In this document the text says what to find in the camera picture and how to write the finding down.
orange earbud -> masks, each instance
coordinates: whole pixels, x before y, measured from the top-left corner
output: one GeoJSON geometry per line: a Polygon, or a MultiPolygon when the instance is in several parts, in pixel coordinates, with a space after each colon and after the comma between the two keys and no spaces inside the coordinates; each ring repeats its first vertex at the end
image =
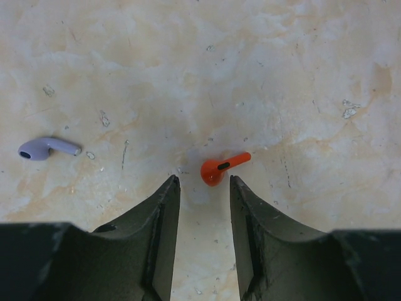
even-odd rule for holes
{"type": "Polygon", "coordinates": [[[226,170],[249,160],[251,160],[251,154],[248,152],[223,161],[207,160],[200,168],[200,175],[207,185],[216,186],[223,180],[226,170]]]}

purple earbud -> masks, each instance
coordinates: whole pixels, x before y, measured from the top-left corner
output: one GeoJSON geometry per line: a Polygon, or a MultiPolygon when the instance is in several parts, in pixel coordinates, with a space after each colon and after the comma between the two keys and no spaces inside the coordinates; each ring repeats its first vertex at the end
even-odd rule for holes
{"type": "Polygon", "coordinates": [[[42,161],[50,155],[50,149],[66,152],[67,154],[77,156],[81,153],[81,147],[56,138],[38,138],[21,145],[18,154],[29,160],[42,161]]]}

white marble countertop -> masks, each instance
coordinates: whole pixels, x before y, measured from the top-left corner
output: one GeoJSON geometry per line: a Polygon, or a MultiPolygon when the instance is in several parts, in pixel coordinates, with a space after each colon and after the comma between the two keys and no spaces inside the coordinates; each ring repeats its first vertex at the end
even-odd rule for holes
{"type": "Polygon", "coordinates": [[[400,62],[399,0],[1,1],[0,219],[93,230],[177,174],[172,300],[238,300],[202,162],[251,152],[232,173],[320,230],[399,228],[400,62]],[[18,156],[41,136],[83,153],[18,156]]]}

earbud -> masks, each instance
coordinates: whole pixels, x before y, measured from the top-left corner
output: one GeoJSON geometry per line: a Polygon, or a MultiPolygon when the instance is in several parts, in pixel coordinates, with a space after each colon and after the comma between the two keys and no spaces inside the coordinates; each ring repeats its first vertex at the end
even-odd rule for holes
{"type": "Polygon", "coordinates": [[[200,176],[207,185],[216,186],[223,181],[224,173],[228,169],[249,160],[251,160],[251,154],[248,152],[223,161],[207,160],[200,168],[200,176]]]}
{"type": "Polygon", "coordinates": [[[50,156],[50,149],[66,152],[67,154],[77,156],[81,153],[81,147],[62,141],[56,138],[38,138],[21,145],[18,154],[29,160],[43,161],[50,156]]]}

speck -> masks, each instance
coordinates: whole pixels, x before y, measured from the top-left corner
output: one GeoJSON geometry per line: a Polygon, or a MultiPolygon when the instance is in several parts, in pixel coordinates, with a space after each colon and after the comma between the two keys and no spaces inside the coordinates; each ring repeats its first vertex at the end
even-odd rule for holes
{"type": "Polygon", "coordinates": [[[101,120],[104,127],[108,127],[110,125],[110,121],[107,118],[105,111],[100,110],[101,120]]]}
{"type": "Polygon", "coordinates": [[[213,52],[213,51],[215,51],[215,50],[216,50],[216,47],[213,46],[213,45],[210,45],[210,46],[208,46],[208,47],[206,48],[206,51],[209,51],[209,52],[213,52]]]}
{"type": "Polygon", "coordinates": [[[351,103],[349,100],[347,100],[347,99],[344,99],[343,100],[343,105],[344,106],[348,106],[348,107],[354,107],[354,108],[360,108],[361,107],[361,105],[357,105],[357,104],[355,104],[355,103],[351,103]]]}
{"type": "Polygon", "coordinates": [[[343,118],[349,119],[352,116],[354,116],[356,113],[357,113],[357,110],[355,110],[354,108],[348,108],[344,111],[343,118]]]}
{"type": "Polygon", "coordinates": [[[43,91],[47,97],[52,97],[55,94],[55,90],[51,88],[49,85],[44,86],[43,91]]]}
{"type": "Polygon", "coordinates": [[[88,158],[89,159],[91,159],[91,160],[95,160],[95,155],[94,155],[94,153],[92,153],[92,152],[86,152],[86,155],[88,156],[88,158]]]}

